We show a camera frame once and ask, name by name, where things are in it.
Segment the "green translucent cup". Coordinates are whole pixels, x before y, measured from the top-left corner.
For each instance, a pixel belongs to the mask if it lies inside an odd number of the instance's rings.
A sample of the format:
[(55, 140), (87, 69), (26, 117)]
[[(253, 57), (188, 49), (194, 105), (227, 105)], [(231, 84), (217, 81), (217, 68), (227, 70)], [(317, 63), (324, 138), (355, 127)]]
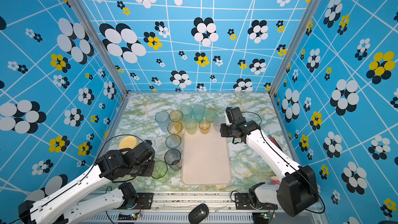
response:
[(154, 163), (152, 178), (154, 179), (162, 179), (168, 172), (168, 165), (161, 160), (158, 160)]

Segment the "small amber cup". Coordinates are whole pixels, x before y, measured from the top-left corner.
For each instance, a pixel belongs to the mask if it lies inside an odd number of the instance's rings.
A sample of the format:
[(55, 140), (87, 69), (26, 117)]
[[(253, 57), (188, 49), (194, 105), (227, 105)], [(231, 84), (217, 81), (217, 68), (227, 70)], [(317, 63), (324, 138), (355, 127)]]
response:
[(211, 123), (210, 123), (208, 120), (206, 120), (206, 119), (201, 120), (201, 121), (199, 122), (200, 132), (201, 132), (202, 134), (204, 134), (204, 135), (209, 133), (209, 131), (210, 131), (210, 126), (211, 126)]

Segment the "dark smoky cup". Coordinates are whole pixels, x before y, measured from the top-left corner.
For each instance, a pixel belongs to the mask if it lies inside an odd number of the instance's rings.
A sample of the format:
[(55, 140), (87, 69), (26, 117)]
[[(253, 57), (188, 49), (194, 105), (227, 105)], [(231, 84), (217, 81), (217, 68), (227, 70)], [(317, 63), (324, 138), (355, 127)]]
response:
[(174, 171), (182, 168), (182, 155), (178, 149), (169, 149), (164, 155), (164, 162)]

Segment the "pale green tall cup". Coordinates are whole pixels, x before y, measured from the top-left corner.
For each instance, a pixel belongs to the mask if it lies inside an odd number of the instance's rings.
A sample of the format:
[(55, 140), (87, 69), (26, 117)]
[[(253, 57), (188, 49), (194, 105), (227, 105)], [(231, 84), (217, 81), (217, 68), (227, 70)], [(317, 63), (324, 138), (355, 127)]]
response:
[(194, 135), (197, 132), (198, 122), (194, 118), (188, 118), (185, 120), (184, 126), (189, 135)]

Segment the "blue-grey translucent cup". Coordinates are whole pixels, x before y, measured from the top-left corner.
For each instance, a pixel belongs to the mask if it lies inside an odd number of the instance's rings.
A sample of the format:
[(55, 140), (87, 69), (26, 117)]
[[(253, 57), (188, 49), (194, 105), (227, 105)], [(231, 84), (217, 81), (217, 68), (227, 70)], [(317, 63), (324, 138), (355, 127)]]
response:
[(167, 128), (168, 128), (169, 124), (171, 123), (169, 113), (166, 111), (158, 112), (155, 115), (155, 120), (156, 120), (159, 128), (161, 129), (161, 131), (164, 133), (167, 133), (168, 132)]

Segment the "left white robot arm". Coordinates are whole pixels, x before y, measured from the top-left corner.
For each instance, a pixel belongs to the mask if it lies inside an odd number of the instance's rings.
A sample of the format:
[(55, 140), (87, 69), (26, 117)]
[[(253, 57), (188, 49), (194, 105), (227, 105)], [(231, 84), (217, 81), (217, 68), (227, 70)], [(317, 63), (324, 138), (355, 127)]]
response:
[(102, 196), (83, 198), (99, 187), (126, 175), (150, 177), (154, 169), (155, 151), (150, 140), (140, 142), (133, 149), (109, 150), (97, 158), (82, 175), (64, 187), (38, 200), (26, 200), (18, 207), (19, 218), (25, 224), (76, 224), (104, 211), (140, 202), (129, 181)]

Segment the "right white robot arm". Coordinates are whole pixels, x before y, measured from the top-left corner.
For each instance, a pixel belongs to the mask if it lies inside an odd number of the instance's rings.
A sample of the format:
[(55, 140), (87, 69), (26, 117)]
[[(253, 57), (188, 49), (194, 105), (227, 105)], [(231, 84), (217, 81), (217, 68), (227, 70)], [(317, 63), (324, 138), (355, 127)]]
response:
[(223, 123), (220, 134), (223, 138), (241, 139), (264, 159), (279, 180), (278, 189), (265, 183), (252, 186), (248, 194), (252, 207), (275, 204), (294, 217), (320, 200), (314, 170), (285, 155), (254, 121), (241, 125)]

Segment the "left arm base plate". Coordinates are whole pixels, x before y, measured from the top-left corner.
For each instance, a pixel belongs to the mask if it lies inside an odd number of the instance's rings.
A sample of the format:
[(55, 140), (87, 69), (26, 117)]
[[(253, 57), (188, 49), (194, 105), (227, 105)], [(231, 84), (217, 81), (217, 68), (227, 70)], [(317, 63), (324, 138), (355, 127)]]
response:
[(136, 210), (148, 210), (151, 209), (153, 203), (153, 192), (139, 192), (137, 194), (137, 198), (135, 202), (130, 200), (129, 202), (124, 202), (120, 207), (117, 209), (136, 209)]

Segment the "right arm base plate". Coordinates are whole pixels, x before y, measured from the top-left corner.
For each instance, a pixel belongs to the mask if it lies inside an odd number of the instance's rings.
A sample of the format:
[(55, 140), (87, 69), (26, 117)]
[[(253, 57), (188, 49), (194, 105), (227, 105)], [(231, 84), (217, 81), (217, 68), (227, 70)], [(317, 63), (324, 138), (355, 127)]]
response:
[(235, 202), (235, 208), (237, 210), (262, 210), (262, 211), (273, 211), (278, 210), (278, 205), (275, 204), (268, 204), (268, 203), (260, 203), (258, 206), (255, 207), (249, 200), (248, 193), (239, 193), (235, 192), (232, 196), (232, 200)]

